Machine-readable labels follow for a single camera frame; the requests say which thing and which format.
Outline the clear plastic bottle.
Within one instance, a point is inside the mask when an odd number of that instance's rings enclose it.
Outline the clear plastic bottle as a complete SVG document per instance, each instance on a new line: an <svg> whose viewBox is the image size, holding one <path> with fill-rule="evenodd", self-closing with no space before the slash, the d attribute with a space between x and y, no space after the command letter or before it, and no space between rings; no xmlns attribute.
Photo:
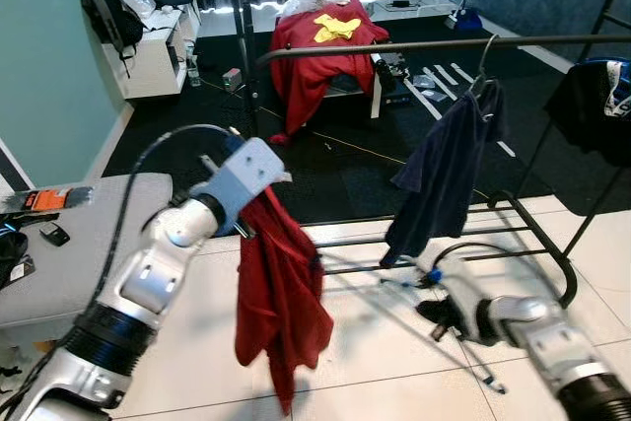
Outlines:
<svg viewBox="0 0 631 421"><path fill-rule="evenodd" d="M189 86L193 88L201 87L203 82L201 79L201 73L198 69L198 55L195 54L195 45L190 42L186 46L186 78L189 80Z"/></svg>

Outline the grey metal hanger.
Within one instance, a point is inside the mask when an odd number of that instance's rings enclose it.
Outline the grey metal hanger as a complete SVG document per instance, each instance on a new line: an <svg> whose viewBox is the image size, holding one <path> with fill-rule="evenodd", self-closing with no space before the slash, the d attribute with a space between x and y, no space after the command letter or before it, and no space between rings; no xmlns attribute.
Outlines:
<svg viewBox="0 0 631 421"><path fill-rule="evenodd" d="M483 93L485 93L486 91L486 88L490 86L490 84L493 82L490 74L488 74L486 70L486 60L488 54L490 54L493 42L496 41L497 37L499 37L499 35L491 34L491 37L487 39L485 47L483 47L482 54L481 56L479 56L477 75L472 80L470 80L467 92L471 96L473 96L475 100L481 100Z"/></svg>

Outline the black garment white collar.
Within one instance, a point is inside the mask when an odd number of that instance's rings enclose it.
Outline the black garment white collar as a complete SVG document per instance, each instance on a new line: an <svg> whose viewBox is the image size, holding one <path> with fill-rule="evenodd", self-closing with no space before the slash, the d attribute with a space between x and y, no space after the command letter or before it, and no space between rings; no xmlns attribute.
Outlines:
<svg viewBox="0 0 631 421"><path fill-rule="evenodd" d="M582 152L613 166L631 159L631 62L592 57L564 75L545 106L558 131Z"/></svg>

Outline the red cloth yellow patch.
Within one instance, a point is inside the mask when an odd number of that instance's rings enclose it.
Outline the red cloth yellow patch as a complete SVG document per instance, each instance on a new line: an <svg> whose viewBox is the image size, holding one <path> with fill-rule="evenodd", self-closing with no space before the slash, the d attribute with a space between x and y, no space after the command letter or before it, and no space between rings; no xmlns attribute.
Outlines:
<svg viewBox="0 0 631 421"><path fill-rule="evenodd" d="M390 34L374 23L359 0L325 3L318 11L283 17L272 31L271 50L385 43ZM280 57L270 62L272 86L287 106L283 132L267 141L283 146L316 113L330 80L348 75L361 91L374 91L374 61L367 54Z"/></svg>

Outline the black backpack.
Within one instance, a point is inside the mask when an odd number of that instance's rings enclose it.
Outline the black backpack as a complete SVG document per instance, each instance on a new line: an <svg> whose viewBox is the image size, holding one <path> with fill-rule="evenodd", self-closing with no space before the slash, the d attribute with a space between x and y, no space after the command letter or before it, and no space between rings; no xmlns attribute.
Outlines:
<svg viewBox="0 0 631 421"><path fill-rule="evenodd" d="M131 59L129 48L138 45L146 26L138 14L122 0L80 0L92 29L102 43L111 43L118 59Z"/></svg>

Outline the orange black flat item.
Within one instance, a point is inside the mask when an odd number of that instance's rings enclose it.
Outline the orange black flat item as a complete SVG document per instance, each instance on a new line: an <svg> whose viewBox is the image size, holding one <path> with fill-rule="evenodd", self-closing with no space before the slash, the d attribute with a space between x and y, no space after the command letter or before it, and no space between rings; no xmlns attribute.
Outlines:
<svg viewBox="0 0 631 421"><path fill-rule="evenodd" d="M60 212L91 203L91 186L36 188L0 197L0 214Z"/></svg>

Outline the grey ottoman wooden feet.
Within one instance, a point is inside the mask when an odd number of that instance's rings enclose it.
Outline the grey ottoman wooden feet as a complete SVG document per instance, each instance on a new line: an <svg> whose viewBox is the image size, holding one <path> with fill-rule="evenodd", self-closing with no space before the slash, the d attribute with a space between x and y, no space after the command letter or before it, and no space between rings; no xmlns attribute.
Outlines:
<svg viewBox="0 0 631 421"><path fill-rule="evenodd" d="M29 236L35 272L0 290L0 329L73 316L89 303L111 244L126 181L125 175L116 175L83 182L92 188L90 203L63 210L57 219L68 233L66 245L52 246L35 228L23 229ZM138 248L144 224L167 208L173 191L171 175L136 177L112 269L120 269Z"/></svg>

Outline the navy t-shirt gold print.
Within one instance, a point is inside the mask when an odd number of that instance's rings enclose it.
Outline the navy t-shirt gold print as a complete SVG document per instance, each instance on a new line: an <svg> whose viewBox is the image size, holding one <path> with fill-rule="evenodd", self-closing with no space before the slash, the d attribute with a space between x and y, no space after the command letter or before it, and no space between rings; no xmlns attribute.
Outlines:
<svg viewBox="0 0 631 421"><path fill-rule="evenodd" d="M496 80L473 87L434 123L392 178L407 197L387 229L382 267L394 267L402 255L418 257L432 238L461 236L483 149L506 132L502 105Z"/></svg>

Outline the black machine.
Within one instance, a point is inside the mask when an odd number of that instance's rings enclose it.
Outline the black machine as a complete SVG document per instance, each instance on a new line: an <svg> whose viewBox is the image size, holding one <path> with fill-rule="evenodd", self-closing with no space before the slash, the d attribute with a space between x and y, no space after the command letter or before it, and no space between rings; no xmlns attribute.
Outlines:
<svg viewBox="0 0 631 421"><path fill-rule="evenodd" d="M410 71L407 69L405 57L397 52L382 52L382 54L371 54L374 60L376 74L382 78L391 77L396 80L409 79Z"/></svg>

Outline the red shirt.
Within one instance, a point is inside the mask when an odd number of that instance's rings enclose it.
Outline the red shirt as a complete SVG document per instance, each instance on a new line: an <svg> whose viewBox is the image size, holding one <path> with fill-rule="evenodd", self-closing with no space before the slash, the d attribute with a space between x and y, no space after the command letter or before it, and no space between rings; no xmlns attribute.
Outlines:
<svg viewBox="0 0 631 421"><path fill-rule="evenodd" d="M246 367L265 353L284 415L292 412L296 370L314 370L332 338L321 304L324 269L318 249L271 188L253 199L240 220L255 231L241 241L234 352Z"/></svg>

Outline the white shelf cabinet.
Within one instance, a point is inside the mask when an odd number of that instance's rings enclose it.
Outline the white shelf cabinet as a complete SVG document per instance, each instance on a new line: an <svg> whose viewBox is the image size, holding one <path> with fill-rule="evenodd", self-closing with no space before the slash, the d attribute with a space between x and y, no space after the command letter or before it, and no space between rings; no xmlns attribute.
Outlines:
<svg viewBox="0 0 631 421"><path fill-rule="evenodd" d="M179 94L186 79L186 56L193 51L201 28L194 5L159 8L145 16L145 33L140 41L118 59L112 43L101 50L120 92L127 100Z"/></svg>

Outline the black stand pole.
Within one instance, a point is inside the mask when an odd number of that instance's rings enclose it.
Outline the black stand pole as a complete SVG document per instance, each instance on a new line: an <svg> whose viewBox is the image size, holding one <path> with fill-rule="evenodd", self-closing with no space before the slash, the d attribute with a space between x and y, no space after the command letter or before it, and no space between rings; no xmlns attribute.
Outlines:
<svg viewBox="0 0 631 421"><path fill-rule="evenodd" d="M236 39L241 55L241 97L244 101L244 109L249 120L248 136L257 136L258 118L256 102L256 82L253 74L255 55L253 47L255 42L255 30L252 27L251 7L244 0L234 0L234 23Z"/></svg>

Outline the small black item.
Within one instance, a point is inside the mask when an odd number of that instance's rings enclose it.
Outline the small black item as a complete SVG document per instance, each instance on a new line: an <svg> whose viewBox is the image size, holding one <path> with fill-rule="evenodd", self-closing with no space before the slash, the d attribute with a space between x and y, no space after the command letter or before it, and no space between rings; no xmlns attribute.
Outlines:
<svg viewBox="0 0 631 421"><path fill-rule="evenodd" d="M52 246L64 246L69 242L69 235L57 223L46 222L41 224L39 232L42 237Z"/></svg>

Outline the small grey box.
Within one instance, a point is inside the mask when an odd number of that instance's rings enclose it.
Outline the small grey box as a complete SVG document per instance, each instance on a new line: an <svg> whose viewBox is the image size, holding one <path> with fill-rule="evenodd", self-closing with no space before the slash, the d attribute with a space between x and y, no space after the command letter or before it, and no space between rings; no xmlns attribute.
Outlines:
<svg viewBox="0 0 631 421"><path fill-rule="evenodd" d="M226 92L234 93L237 91L243 83L243 79L241 79L241 69L227 69L225 73L221 75L221 83Z"/></svg>

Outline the black metal clothes rack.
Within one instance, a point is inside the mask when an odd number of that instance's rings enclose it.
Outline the black metal clothes rack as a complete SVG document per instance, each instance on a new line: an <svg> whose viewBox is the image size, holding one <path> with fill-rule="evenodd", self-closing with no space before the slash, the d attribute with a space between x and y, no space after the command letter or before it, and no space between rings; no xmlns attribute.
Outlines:
<svg viewBox="0 0 631 421"><path fill-rule="evenodd" d="M278 48L278 50L272 50L266 52L266 54L258 56L255 62L253 62L253 69L265 69L270 62L278 59L297 59L297 57L312 57L312 56L338 56L338 55L351 55L351 54L386 54L387 52L407 52L427 50L427 48L471 48L474 46L481 46L483 51L488 51L492 47L517 47L522 45L572 45L572 43L581 43L582 45L596 45L597 43L630 43L630 35L581 35L581 36L518 36L508 37L505 39L442 39L442 41L422 41L422 42L403 42L403 43L384 43L384 45L351 45L351 46L325 46L325 47L306 47L306 48ZM599 200L594 204L594 209L588 212L588 215L583 222L580 229L578 229L576 235L568 244L564 250L559 249L558 246L551 240L548 233L540 227L540 224L531 217L531 214L527 212L519 200L516 194L513 192L499 190L496 194L492 194L487 197L487 206L485 212L500 212L500 201L505 201L508 206L506 209L514 210L518 214L519 218L524 220L522 227L510 227L510 228L496 228L490 229L491 235L499 235L499 233L514 233L521 231L529 231L536 237L542 244L542 249L529 249L522 251L500 251L500 253L482 254L476 255L477 260L483 259L499 259L506 257L526 257L527 255L549 254L558 264L558 267L562 269L563 276L565 278L565 290L562 295L559 296L560 307L568 308L572 304L574 298L576 298L578 291L578 277L574 267L572 266L571 253L577 241L583 235L587 226L595 217L598 205L602 203L605 196L611 194L612 188L617 184L617 181L623 174L627 172L626 168L618 169L618 172L613 174L611 181L605 186L604 191L599 197Z"/></svg>

